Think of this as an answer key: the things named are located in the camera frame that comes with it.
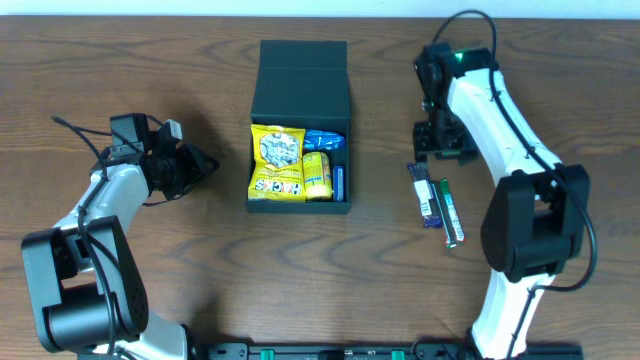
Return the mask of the dark blue gum stick pack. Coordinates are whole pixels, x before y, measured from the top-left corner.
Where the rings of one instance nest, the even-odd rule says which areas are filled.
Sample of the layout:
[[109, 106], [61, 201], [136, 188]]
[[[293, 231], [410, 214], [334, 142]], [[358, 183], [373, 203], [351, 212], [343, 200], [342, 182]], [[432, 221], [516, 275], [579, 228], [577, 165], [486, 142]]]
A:
[[419, 201], [424, 227], [441, 228], [443, 222], [426, 164], [409, 163], [407, 168], [412, 177], [414, 190]]

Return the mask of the yellow Hacks candy bag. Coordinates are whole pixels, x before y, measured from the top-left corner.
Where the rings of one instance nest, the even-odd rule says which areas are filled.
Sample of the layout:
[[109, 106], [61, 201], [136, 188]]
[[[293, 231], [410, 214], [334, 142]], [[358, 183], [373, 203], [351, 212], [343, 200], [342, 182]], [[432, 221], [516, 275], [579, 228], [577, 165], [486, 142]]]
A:
[[305, 202], [303, 141], [306, 130], [251, 125], [255, 167], [248, 185], [250, 201]]

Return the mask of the green gum stick pack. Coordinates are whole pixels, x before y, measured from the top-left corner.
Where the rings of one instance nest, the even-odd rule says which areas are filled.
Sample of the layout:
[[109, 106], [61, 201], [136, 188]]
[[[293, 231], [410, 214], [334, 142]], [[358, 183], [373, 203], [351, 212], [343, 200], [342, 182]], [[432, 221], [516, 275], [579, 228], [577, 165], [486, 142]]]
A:
[[440, 208], [443, 226], [446, 234], [445, 246], [453, 249], [466, 241], [460, 218], [451, 193], [449, 181], [441, 179], [435, 184], [436, 200]]

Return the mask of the yellow gum container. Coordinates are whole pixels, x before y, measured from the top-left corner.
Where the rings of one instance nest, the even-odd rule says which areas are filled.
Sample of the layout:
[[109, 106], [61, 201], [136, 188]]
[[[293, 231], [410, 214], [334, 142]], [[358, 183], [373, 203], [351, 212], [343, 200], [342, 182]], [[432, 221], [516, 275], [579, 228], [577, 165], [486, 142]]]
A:
[[324, 152], [309, 152], [303, 155], [303, 172], [308, 201], [331, 200], [333, 197], [332, 176], [329, 158]]

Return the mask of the blue snack bar wrapper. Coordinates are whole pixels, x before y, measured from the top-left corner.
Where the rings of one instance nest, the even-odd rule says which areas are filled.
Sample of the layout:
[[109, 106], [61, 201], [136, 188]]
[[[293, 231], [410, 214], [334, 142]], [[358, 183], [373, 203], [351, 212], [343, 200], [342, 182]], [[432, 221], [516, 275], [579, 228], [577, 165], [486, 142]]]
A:
[[346, 145], [343, 135], [322, 130], [307, 129], [303, 148], [307, 151], [337, 150]]

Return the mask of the blue Eclipse gum pack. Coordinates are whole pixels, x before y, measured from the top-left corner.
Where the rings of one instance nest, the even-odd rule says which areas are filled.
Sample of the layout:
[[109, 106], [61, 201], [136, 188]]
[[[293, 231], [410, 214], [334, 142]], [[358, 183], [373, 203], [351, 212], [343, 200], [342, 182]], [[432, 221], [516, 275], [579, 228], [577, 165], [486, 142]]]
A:
[[344, 167], [335, 166], [333, 170], [333, 198], [335, 202], [343, 202], [345, 197]]

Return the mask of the black gift box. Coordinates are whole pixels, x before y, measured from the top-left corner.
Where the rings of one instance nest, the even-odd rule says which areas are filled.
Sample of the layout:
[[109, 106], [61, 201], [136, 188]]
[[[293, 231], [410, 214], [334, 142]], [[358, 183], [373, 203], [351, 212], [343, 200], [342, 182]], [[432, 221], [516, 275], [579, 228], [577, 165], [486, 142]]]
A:
[[343, 168], [343, 201], [249, 200], [249, 213], [346, 215], [351, 210], [351, 90], [346, 41], [261, 40], [251, 124], [334, 132], [346, 144], [328, 151]]

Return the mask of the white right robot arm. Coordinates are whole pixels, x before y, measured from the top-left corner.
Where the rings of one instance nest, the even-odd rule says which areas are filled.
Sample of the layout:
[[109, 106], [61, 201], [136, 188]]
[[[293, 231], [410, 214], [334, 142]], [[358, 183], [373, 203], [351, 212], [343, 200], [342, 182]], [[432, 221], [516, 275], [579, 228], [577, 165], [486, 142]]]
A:
[[583, 358], [578, 345], [530, 344], [526, 336], [543, 293], [581, 250], [579, 208], [590, 190], [586, 170], [564, 165], [539, 140], [489, 49], [427, 45], [414, 70], [429, 115], [413, 129], [416, 161], [481, 157], [495, 185], [480, 231], [491, 268], [488, 288], [457, 358]]

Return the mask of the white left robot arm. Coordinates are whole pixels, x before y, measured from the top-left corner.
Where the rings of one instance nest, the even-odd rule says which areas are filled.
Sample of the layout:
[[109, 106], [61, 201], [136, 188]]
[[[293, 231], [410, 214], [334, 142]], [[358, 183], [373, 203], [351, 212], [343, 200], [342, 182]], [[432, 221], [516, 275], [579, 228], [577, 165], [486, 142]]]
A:
[[104, 151], [90, 186], [53, 227], [28, 234], [21, 253], [39, 342], [80, 359], [203, 359], [179, 323], [153, 313], [126, 239], [153, 191], [187, 194], [218, 168], [194, 145], [118, 156]]

